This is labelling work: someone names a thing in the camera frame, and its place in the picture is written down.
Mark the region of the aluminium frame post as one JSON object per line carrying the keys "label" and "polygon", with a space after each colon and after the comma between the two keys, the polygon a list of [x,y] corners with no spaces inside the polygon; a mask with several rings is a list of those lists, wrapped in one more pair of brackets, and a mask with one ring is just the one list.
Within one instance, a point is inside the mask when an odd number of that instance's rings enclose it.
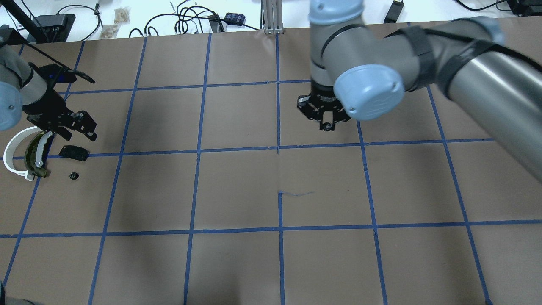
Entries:
{"label": "aluminium frame post", "polygon": [[283,33],[282,0],[261,0],[260,27],[267,35]]}

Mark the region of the black power adapter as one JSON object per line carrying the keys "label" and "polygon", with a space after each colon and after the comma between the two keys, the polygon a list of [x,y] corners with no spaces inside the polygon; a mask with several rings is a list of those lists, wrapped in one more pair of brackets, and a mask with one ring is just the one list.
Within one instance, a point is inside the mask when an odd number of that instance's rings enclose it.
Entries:
{"label": "black power adapter", "polygon": [[397,23],[403,8],[404,0],[393,0],[384,18],[383,24]]}

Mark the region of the white curved plastic bracket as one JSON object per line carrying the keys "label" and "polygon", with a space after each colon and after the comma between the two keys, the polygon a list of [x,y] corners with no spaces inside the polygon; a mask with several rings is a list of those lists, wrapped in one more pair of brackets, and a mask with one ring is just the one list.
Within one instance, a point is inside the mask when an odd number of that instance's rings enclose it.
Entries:
{"label": "white curved plastic bracket", "polygon": [[36,176],[33,177],[33,180],[31,180],[32,176],[28,176],[28,171],[25,167],[25,153],[22,154],[19,147],[23,141],[27,139],[31,141],[33,137],[35,137],[35,135],[41,131],[42,130],[38,127],[29,127],[21,130],[8,141],[8,144],[3,152],[3,162],[5,168],[12,174],[20,176],[21,178],[30,182],[32,182]]}

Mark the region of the black curved pad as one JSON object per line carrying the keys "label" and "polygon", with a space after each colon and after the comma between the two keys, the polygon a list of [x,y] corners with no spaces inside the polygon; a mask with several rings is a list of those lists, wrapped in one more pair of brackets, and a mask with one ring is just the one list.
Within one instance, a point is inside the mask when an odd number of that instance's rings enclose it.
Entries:
{"label": "black curved pad", "polygon": [[75,145],[64,145],[58,153],[58,156],[61,158],[69,158],[81,162],[85,162],[89,158],[89,155],[89,150]]}

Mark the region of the olive brake shoe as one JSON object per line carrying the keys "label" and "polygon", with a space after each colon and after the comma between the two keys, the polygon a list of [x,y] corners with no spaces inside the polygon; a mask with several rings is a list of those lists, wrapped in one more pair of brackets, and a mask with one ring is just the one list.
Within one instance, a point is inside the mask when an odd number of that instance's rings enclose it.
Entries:
{"label": "olive brake shoe", "polygon": [[41,131],[33,137],[25,152],[25,167],[28,171],[28,176],[37,176],[45,178],[48,176],[48,170],[45,166],[45,158],[48,154],[53,140],[54,133],[52,131]]}

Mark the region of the bag of small parts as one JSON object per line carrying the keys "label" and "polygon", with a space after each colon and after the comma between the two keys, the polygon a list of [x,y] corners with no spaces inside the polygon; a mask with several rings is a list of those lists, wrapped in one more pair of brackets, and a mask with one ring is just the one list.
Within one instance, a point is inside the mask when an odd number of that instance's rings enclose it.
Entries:
{"label": "bag of small parts", "polygon": [[103,25],[100,32],[100,39],[114,39],[117,37],[119,31],[119,25]]}
{"label": "bag of small parts", "polygon": [[113,23],[116,25],[123,25],[123,24],[130,23],[130,8],[127,6],[115,8]]}

